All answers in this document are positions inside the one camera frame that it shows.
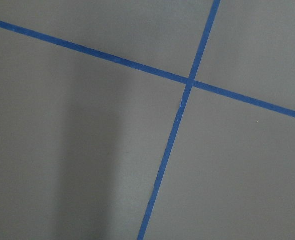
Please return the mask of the blue tape strip crosswise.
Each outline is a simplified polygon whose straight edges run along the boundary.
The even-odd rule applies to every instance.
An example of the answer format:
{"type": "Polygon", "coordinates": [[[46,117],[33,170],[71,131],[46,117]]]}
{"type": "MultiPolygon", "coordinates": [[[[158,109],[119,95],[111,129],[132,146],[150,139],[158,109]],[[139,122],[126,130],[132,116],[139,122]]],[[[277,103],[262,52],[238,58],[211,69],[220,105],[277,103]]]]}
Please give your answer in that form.
{"type": "MultiPolygon", "coordinates": [[[[67,48],[82,54],[90,55],[99,59],[103,59],[109,62],[113,62],[122,66],[126,66],[131,69],[139,70],[148,74],[152,74],[158,77],[162,77],[171,81],[175,81],[181,84],[186,84],[188,79],[186,77],[170,73],[155,67],[147,66],[144,64],[140,64],[135,61],[127,60],[122,57],[118,57],[115,55],[111,55],[102,51],[98,51],[96,49],[92,49],[86,46],[82,46],[79,44],[75,44],[73,42],[69,42],[60,38],[56,38],[47,34],[43,34],[34,30],[30,30],[21,26],[13,25],[0,20],[0,28],[15,32],[17,34],[25,35],[34,39],[38,39],[47,43],[51,43],[63,48],[67,48]]],[[[262,101],[259,99],[255,99],[249,96],[245,96],[233,91],[229,91],[223,88],[219,88],[213,85],[209,85],[200,81],[195,81],[193,86],[197,89],[201,89],[207,92],[211,92],[213,94],[221,95],[230,99],[234,99],[243,103],[247,103],[253,106],[257,106],[266,110],[270,110],[282,115],[286,115],[292,118],[295,118],[295,111],[281,107],[266,101],[262,101]]]]}

